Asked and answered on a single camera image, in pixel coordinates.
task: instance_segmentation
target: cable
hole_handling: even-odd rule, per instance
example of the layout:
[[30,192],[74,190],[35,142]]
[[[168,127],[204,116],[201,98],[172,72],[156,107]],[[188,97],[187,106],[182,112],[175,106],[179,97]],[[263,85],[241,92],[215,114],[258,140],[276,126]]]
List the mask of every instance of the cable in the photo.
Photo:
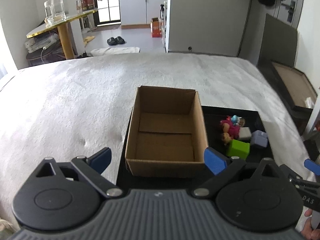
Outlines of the cable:
[[240,40],[240,45],[239,45],[239,49],[238,49],[238,53],[237,53],[237,57],[239,57],[240,52],[241,52],[241,47],[242,47],[242,43],[243,43],[243,40],[244,40],[245,31],[246,31],[246,29],[247,29],[247,24],[248,24],[249,14],[250,14],[250,11],[251,11],[251,5],[252,5],[252,0],[250,0],[250,1],[249,1],[249,7],[248,7],[248,12],[247,12],[247,18],[245,19],[245,24],[244,24],[244,28],[243,28],[242,37],[241,37],[241,40]]
[[41,60],[42,60],[42,63],[45,64],[44,61],[43,61],[43,59],[42,59],[42,53],[43,53],[43,51],[44,51],[44,48],[42,48],[42,51],[41,51],[41,54],[40,54],[40,58],[41,58]]

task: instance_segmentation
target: white towel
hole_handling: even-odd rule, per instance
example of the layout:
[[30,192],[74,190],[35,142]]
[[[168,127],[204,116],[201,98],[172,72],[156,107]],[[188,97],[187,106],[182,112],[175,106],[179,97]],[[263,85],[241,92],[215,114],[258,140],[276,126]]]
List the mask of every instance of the white towel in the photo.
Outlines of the white towel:
[[127,47],[127,48],[105,48],[105,49],[93,49],[88,53],[89,57],[111,55],[111,54],[124,54],[124,53],[139,53],[139,47]]

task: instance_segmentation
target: round table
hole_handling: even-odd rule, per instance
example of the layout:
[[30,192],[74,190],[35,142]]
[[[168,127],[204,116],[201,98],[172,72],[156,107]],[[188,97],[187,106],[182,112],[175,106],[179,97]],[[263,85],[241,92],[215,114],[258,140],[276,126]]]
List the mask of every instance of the round table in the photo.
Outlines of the round table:
[[39,27],[33,29],[31,32],[29,32],[27,34],[27,38],[37,36],[41,33],[47,32],[47,31],[52,30],[54,28],[58,28],[61,45],[63,48],[64,55],[66,56],[66,59],[74,59],[75,54],[73,52],[73,48],[71,45],[71,40],[70,40],[69,33],[68,33],[67,23],[74,21],[76,19],[80,19],[80,18],[87,16],[89,14],[95,13],[97,11],[98,11],[98,9],[95,8],[93,10],[88,10],[88,11],[84,11],[84,12],[73,14],[73,15],[67,14],[65,20],[56,22],[54,25],[49,25],[47,23],[44,23],[44,24],[40,25]]

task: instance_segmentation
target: black slippers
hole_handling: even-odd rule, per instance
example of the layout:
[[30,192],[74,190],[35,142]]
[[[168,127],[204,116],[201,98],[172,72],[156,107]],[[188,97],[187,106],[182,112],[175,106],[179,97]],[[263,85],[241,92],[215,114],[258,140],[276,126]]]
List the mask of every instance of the black slippers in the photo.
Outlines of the black slippers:
[[118,44],[125,44],[125,41],[120,36],[118,36],[116,38],[111,37],[110,39],[107,40],[107,43],[109,46],[115,46]]
[[116,37],[116,41],[118,44],[125,44],[124,39],[122,39],[120,36]]

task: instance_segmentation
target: bed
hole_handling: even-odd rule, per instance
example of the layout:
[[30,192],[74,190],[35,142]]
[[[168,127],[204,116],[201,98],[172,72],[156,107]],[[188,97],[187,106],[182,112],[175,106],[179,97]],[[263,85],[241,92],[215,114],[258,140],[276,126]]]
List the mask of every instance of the bed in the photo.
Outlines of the bed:
[[102,175],[115,183],[140,85],[196,89],[202,105],[259,111],[276,163],[315,180],[303,167],[308,154],[290,115],[248,61],[175,53],[91,57],[24,69],[0,91],[0,216],[17,226],[14,194],[46,156],[64,162],[110,147]]

